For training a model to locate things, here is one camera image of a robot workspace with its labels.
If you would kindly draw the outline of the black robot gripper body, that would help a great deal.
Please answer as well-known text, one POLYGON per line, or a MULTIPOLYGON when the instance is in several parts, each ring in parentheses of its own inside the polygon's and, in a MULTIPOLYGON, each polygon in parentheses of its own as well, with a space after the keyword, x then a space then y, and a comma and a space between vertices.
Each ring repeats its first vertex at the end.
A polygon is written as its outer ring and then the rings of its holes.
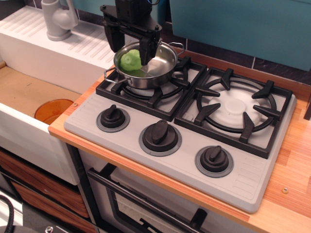
POLYGON ((115 5, 102 5, 100 10, 104 16, 104 23, 117 26, 124 35, 136 39, 142 36, 160 37, 162 27, 151 17, 152 6, 158 0, 116 0, 115 5))

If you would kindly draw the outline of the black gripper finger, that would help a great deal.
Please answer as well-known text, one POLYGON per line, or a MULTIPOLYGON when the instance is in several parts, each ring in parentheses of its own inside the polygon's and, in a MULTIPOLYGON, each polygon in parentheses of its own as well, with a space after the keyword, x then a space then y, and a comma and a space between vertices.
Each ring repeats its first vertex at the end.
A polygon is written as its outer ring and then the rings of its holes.
POLYGON ((119 25, 114 26, 104 23, 106 38, 113 52, 118 52, 125 45, 124 33, 120 31, 119 25))
POLYGON ((141 65, 147 65, 156 55, 157 48, 161 44, 161 37, 142 36, 139 39, 139 54, 141 65))

